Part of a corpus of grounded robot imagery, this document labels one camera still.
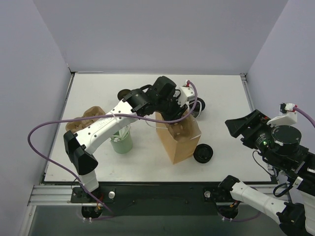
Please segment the black takeout coffee cup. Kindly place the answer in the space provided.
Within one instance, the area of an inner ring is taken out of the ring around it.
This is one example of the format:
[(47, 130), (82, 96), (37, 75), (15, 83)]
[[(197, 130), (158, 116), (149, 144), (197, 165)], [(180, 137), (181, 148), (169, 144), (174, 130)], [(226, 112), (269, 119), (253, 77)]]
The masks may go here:
[(118, 92), (117, 98), (118, 100), (122, 100), (128, 93), (130, 93), (131, 90), (129, 89), (122, 89), (121, 91)]

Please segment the brown paper takeout bag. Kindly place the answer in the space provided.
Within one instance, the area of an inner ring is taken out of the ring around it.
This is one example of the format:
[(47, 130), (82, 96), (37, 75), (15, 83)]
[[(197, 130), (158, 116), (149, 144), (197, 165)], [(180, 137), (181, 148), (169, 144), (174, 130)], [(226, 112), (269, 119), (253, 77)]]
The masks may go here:
[(201, 130), (199, 129), (198, 122), (196, 118), (194, 118), (193, 127), (194, 134), (193, 137), (189, 140), (183, 142), (175, 141), (170, 135), (167, 126), (168, 123), (159, 123), (156, 122), (154, 127), (156, 129), (157, 135), (167, 152), (169, 159), (172, 164), (177, 164), (182, 162), (191, 156), (193, 156), (194, 150), (199, 143), (199, 139), (201, 137)]

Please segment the black cup lid stack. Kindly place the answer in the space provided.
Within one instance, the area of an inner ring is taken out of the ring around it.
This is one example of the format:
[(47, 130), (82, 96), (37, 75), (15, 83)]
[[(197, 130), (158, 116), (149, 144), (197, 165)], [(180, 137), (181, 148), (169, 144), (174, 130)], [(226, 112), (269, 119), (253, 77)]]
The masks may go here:
[(205, 164), (211, 160), (213, 154), (213, 149), (209, 145), (199, 144), (194, 150), (193, 157), (197, 162)]

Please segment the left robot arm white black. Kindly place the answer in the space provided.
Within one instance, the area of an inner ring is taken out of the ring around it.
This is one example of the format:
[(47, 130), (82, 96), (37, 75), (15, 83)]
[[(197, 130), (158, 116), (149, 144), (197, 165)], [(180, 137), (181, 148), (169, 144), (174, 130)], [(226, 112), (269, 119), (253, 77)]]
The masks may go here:
[(74, 165), (83, 186), (82, 196), (95, 202), (100, 196), (95, 169), (98, 166), (94, 152), (119, 130), (141, 118), (158, 112), (163, 123), (178, 123), (185, 119), (188, 103), (195, 100), (196, 90), (186, 82), (178, 87), (165, 76), (153, 85), (130, 90), (104, 117), (75, 133), (63, 135), (65, 152)]

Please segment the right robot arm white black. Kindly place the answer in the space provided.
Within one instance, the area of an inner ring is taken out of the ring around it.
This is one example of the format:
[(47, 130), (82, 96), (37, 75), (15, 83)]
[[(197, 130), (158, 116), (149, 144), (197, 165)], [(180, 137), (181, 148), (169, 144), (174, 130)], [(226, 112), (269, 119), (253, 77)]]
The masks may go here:
[[(284, 172), (287, 189), (270, 197), (238, 178), (228, 175), (218, 188), (219, 197), (225, 201), (243, 202), (272, 218), (288, 236), (313, 236), (315, 234), (315, 155), (300, 144), (301, 132), (293, 127), (300, 113), (311, 123), (314, 120), (294, 104), (283, 104), (281, 115), (269, 118), (259, 110), (247, 116), (228, 119), (225, 125), (234, 138), (242, 136), (242, 144), (255, 149), (262, 160)], [(303, 203), (279, 200), (281, 195), (295, 188)]]

